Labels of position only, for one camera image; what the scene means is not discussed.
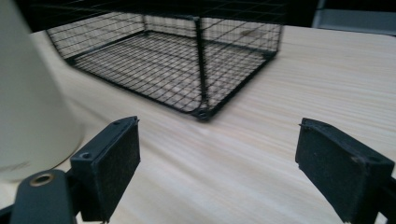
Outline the black wire mesh basket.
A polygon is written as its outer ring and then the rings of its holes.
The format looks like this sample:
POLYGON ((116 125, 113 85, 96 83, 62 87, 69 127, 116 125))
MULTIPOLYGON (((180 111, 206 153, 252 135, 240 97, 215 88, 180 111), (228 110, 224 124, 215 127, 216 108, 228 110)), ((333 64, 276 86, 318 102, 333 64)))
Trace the black wire mesh basket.
POLYGON ((15 0, 71 67, 210 120, 278 54, 287 0, 15 0))

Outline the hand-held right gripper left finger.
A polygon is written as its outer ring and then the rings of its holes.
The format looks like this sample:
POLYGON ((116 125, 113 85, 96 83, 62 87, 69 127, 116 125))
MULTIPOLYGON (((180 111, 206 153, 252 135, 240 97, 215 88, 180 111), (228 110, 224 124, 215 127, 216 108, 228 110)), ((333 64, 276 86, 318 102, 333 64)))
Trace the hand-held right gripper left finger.
POLYGON ((108 222, 140 162, 138 118, 108 124, 72 158, 81 186, 78 210, 85 221, 108 222))

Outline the white cup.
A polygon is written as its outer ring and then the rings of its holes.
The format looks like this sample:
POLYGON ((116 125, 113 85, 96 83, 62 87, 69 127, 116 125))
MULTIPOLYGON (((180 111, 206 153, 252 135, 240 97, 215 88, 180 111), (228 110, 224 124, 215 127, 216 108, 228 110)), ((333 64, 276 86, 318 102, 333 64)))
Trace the white cup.
POLYGON ((0 0, 0 181, 57 166, 81 140, 81 126, 16 4, 0 0))

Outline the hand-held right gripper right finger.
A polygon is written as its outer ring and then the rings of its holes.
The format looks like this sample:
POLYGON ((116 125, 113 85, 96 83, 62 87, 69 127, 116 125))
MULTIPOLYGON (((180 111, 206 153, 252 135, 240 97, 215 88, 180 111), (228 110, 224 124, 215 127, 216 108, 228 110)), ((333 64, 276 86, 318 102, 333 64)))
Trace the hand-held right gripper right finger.
POLYGON ((304 118, 296 148, 300 170, 348 224, 395 224, 395 162, 332 125, 304 118))

